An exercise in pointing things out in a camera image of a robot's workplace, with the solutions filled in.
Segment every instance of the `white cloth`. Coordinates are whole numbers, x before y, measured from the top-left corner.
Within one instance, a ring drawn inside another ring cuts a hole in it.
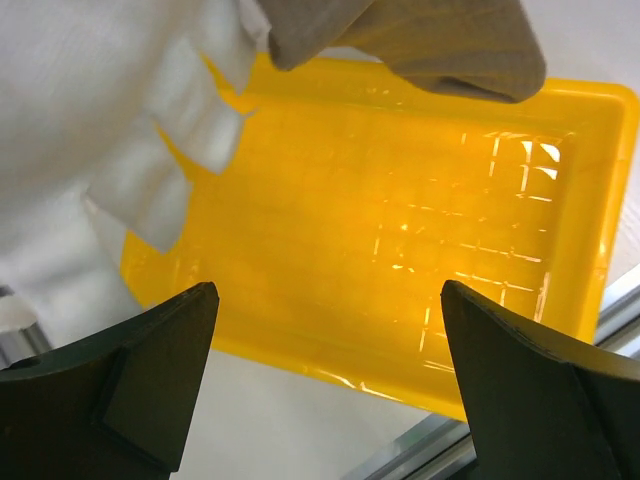
[[[244,88],[235,0],[0,0],[0,284],[54,346],[141,311],[92,208],[163,250],[180,234],[190,187],[156,127],[216,173],[231,159],[244,117],[201,52]]]

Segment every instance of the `brown fabric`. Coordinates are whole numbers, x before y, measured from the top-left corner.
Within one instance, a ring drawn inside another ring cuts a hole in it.
[[[259,0],[271,57],[288,70],[348,45],[437,93],[522,101],[545,62],[518,0]]]

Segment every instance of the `yellow tray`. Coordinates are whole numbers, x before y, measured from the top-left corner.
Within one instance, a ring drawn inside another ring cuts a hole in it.
[[[549,80],[520,105],[430,95],[383,66],[266,58],[259,112],[195,189],[160,255],[129,237],[145,305],[198,281],[221,304],[213,346],[464,419],[440,311],[446,279],[591,341],[636,135],[616,85]]]

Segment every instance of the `plastic tray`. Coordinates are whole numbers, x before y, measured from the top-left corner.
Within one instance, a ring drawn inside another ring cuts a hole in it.
[[[549,80],[519,105],[430,95],[372,63],[266,58],[259,112],[183,238],[128,239],[145,305],[214,281],[213,346],[458,419],[439,292],[458,279],[590,341],[636,135],[632,92]]]

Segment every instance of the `glossy yellow surface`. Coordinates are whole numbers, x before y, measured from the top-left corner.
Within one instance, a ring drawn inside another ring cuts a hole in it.
[[[143,304],[214,281],[215,348],[459,419],[446,279],[591,340],[636,133],[625,88],[550,80],[500,105],[376,64],[261,58],[225,96],[259,111],[222,176],[182,158],[179,244],[128,239]]]

